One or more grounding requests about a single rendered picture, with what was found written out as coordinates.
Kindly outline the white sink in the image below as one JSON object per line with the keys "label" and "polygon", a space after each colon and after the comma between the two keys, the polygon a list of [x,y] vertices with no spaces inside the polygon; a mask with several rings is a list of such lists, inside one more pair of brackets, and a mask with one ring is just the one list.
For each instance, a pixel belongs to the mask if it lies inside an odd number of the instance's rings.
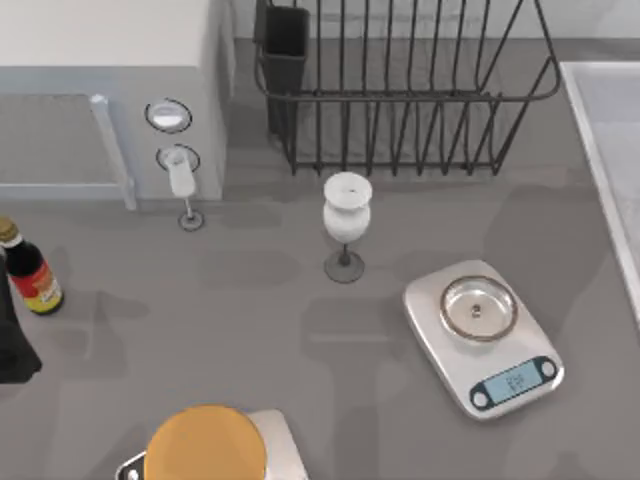
{"label": "white sink", "polygon": [[640,61],[564,61],[561,73],[640,329]]}

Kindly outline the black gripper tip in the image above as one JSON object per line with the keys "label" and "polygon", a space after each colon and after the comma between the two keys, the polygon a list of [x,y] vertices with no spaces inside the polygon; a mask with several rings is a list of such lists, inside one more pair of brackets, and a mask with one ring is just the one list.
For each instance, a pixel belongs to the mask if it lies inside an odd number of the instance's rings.
{"label": "black gripper tip", "polygon": [[26,384],[42,361],[18,320],[4,256],[0,254],[0,385]]}

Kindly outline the silver kitchen scale with display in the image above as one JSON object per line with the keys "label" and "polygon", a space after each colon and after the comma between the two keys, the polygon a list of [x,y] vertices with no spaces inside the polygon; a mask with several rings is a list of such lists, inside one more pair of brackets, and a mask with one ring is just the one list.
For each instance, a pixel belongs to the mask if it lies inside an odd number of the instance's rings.
{"label": "silver kitchen scale with display", "polygon": [[460,408],[493,420],[556,390],[565,377],[550,339],[507,280],[465,260],[411,281],[414,335]]}

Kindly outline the dark grey cutlery holder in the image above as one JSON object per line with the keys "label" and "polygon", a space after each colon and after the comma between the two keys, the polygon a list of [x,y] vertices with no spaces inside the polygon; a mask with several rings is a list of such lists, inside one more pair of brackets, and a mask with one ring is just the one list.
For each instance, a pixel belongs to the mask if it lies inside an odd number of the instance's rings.
{"label": "dark grey cutlery holder", "polygon": [[272,135],[288,134],[288,103],[277,96],[298,95],[301,91],[308,41],[307,9],[256,0],[254,43],[266,82],[268,128]]}

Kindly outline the dark sauce bottle red label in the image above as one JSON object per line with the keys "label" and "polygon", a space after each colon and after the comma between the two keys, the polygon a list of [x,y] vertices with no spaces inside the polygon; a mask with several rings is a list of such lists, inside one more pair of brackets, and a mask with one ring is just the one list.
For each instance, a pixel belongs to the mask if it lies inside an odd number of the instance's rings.
{"label": "dark sauce bottle red label", "polygon": [[0,247],[8,275],[27,309],[41,316],[56,312],[64,301],[62,287],[41,250],[6,216],[0,216]]}

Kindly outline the pale microwave oven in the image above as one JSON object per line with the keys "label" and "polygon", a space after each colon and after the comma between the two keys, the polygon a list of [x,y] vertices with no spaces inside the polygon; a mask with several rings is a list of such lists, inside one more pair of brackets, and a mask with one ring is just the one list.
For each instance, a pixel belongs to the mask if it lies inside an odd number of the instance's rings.
{"label": "pale microwave oven", "polygon": [[[121,200],[89,97],[104,95],[139,201],[176,198],[159,148],[192,147],[223,195],[235,52],[228,0],[0,0],[0,200]],[[192,113],[177,134],[147,104]]]}

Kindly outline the large white goblet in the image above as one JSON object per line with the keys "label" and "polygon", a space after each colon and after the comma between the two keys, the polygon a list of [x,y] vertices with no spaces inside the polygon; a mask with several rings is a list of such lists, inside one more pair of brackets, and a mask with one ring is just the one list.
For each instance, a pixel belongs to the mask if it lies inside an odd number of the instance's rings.
{"label": "large white goblet", "polygon": [[323,224],[328,235],[341,245],[324,262],[327,276],[334,282],[350,284],[364,273],[365,262],[351,245],[367,231],[371,223],[370,181],[353,172],[330,176],[323,187]]}

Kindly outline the round microwave knob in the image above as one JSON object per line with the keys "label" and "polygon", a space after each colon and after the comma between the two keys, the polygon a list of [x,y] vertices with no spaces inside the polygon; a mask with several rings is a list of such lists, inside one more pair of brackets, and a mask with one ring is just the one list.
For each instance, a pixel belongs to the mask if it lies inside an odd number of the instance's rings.
{"label": "round microwave knob", "polygon": [[197,171],[201,165],[200,155],[192,147],[180,143],[159,148],[155,159],[165,171],[170,165],[180,161],[187,161],[192,172]]}
{"label": "round microwave knob", "polygon": [[189,108],[182,102],[171,98],[147,104],[144,115],[151,127],[167,134],[183,132],[191,126],[193,121]]}

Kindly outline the small white goblet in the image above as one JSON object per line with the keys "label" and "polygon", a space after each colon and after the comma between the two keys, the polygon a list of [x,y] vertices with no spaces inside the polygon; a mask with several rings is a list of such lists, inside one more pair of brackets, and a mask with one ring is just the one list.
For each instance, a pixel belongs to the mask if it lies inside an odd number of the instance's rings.
{"label": "small white goblet", "polygon": [[185,204],[185,212],[178,219],[180,227],[187,232],[199,230],[204,224],[204,217],[191,205],[191,197],[196,193],[196,182],[188,162],[175,162],[168,167],[168,172],[174,196]]}

